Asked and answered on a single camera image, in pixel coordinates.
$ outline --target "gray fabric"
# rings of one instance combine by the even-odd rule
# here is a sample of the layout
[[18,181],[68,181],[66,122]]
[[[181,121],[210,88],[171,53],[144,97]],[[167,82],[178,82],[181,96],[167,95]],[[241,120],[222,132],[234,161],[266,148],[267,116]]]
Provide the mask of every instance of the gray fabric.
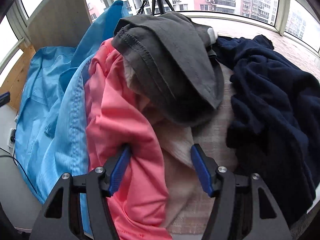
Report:
[[205,25],[168,12],[122,18],[112,45],[134,69],[144,94],[171,121],[207,121],[223,97],[223,74]]

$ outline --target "power outlet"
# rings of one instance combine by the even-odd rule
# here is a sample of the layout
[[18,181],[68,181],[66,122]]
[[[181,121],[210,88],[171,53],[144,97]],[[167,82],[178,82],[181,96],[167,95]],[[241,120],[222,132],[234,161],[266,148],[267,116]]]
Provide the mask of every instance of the power outlet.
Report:
[[10,152],[13,152],[14,149],[14,144],[15,144],[15,135],[16,135],[16,129],[11,128],[10,133],[9,133],[9,138],[8,138],[8,147],[10,148]]

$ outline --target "black cable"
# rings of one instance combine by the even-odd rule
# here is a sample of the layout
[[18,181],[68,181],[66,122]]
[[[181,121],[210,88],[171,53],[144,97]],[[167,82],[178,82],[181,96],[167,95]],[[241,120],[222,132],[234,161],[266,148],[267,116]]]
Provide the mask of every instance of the black cable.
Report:
[[35,187],[32,185],[32,183],[31,183],[31,181],[30,181],[29,177],[27,176],[27,174],[26,174],[26,172],[24,171],[24,169],[23,169],[22,165],[20,164],[20,162],[19,162],[16,158],[12,157],[11,155],[0,155],[0,157],[9,157],[9,158],[14,159],[14,160],[15,160],[15,161],[20,165],[20,167],[21,167],[21,169],[23,170],[24,175],[27,177],[27,179],[28,179],[28,181],[29,181],[29,183],[30,183],[31,187],[33,188],[33,190],[35,191],[35,193],[38,195],[38,193],[37,193],[37,191],[36,191]]
[[148,0],[143,0],[143,1],[142,1],[142,5],[141,5],[141,7],[140,7],[140,9],[139,9],[139,11],[138,11],[138,13],[137,13],[137,15],[143,14],[143,9],[144,9],[144,7],[146,6],[147,2],[148,2]]

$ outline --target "pink jacket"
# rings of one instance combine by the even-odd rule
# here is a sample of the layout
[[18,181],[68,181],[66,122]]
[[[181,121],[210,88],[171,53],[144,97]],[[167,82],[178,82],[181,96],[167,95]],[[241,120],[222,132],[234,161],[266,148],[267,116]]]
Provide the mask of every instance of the pink jacket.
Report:
[[108,199],[118,234],[123,240],[172,239],[160,227],[168,198],[163,154],[153,128],[137,109],[137,95],[127,87],[123,58],[111,40],[92,59],[84,87],[89,171],[129,143],[133,156],[119,191]]

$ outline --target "metal screw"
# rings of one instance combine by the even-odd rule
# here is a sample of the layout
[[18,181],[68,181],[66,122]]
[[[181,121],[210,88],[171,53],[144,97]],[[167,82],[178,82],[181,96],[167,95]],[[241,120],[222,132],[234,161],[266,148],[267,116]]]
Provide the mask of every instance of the metal screw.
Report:
[[94,171],[95,171],[96,173],[101,173],[101,172],[103,172],[103,167],[96,167],[96,168],[94,169]]
[[225,166],[219,166],[218,171],[221,173],[225,173],[225,172],[227,172],[227,168]]
[[258,173],[253,173],[252,178],[253,179],[260,179],[260,175]]
[[63,173],[62,176],[61,176],[62,179],[68,179],[69,177],[70,177],[70,174],[67,173],[67,172]]

